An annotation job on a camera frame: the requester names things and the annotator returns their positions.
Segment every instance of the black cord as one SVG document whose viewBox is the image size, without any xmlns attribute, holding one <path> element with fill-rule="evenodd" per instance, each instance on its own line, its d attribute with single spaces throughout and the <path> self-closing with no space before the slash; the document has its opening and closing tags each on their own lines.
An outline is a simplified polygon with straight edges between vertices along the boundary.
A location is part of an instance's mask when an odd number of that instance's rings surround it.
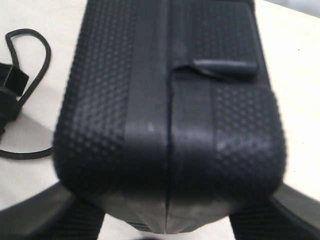
<svg viewBox="0 0 320 240">
<path fill-rule="evenodd" d="M 20 35 L 31 35 L 32 37 L 37 38 L 44 45 L 45 59 L 40 72 L 35 77 L 31 85 L 29 86 L 29 88 L 25 91 L 25 93 L 19 99 L 17 109 L 21 109 L 23 105 L 26 103 L 26 101 L 30 98 L 31 94 L 35 91 L 35 89 L 37 88 L 41 80 L 44 78 L 51 61 L 51 48 L 47 40 L 39 32 L 32 29 L 24 28 L 24 29 L 11 31 L 5 35 L 5 41 L 11 54 L 13 66 L 15 66 L 18 69 L 20 68 L 17 52 L 12 42 L 13 37 L 20 36 Z M 1 158 L 11 159 L 11 160 L 34 160 L 34 159 L 46 158 L 51 155 L 52 155 L 52 147 L 42 151 L 26 152 L 26 153 L 0 150 Z"/>
</svg>

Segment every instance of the elastic cord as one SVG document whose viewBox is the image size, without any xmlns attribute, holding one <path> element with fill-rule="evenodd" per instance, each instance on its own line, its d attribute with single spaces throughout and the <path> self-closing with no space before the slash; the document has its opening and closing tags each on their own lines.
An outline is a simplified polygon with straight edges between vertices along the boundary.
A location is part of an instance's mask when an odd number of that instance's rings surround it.
<svg viewBox="0 0 320 240">
<path fill-rule="evenodd" d="M 38 39 L 44 45 L 45 59 L 40 72 L 35 77 L 31 85 L 29 86 L 29 88 L 25 91 L 25 93 L 19 99 L 17 109 L 15 109 L 16 111 L 19 111 L 23 107 L 26 101 L 30 98 L 31 94 L 35 91 L 35 89 L 37 88 L 41 80 L 44 78 L 51 61 L 51 48 L 47 40 L 39 32 L 32 29 L 24 28 L 24 29 L 11 31 L 5 35 L 5 41 L 11 54 L 13 66 L 15 66 L 18 69 L 20 68 L 17 52 L 11 39 L 13 37 L 20 36 L 20 35 L 30 35 Z M 52 155 L 52 147 L 42 151 L 26 152 L 26 153 L 9 152 L 9 151 L 0 150 L 1 158 L 11 159 L 11 160 L 34 160 L 34 159 L 46 158 L 51 155 Z"/>
</svg>

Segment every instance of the white table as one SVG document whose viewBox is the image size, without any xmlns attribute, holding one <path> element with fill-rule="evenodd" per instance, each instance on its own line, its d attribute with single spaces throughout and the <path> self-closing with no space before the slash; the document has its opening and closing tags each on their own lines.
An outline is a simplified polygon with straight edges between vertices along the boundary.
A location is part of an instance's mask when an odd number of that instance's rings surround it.
<svg viewBox="0 0 320 240">
<path fill-rule="evenodd" d="M 86 0 L 2 0 L 0 36 L 20 28 L 42 33 L 51 44 L 52 62 L 43 82 L 17 122 L 6 128 L 0 148 L 31 152 L 51 144 L 72 64 Z M 260 34 L 273 89 L 277 95 L 288 145 L 284 181 L 320 200 L 320 19 L 262 0 L 256 1 Z M 33 79 L 44 59 L 34 38 L 14 41 L 21 68 Z M 5 40 L 0 62 L 10 63 Z M 57 182 L 50 159 L 29 162 L 0 160 L 0 210 Z M 142 236 L 124 222 L 106 216 L 99 239 L 129 240 Z M 195 232 L 161 239 L 233 240 L 228 219 Z"/>
</svg>

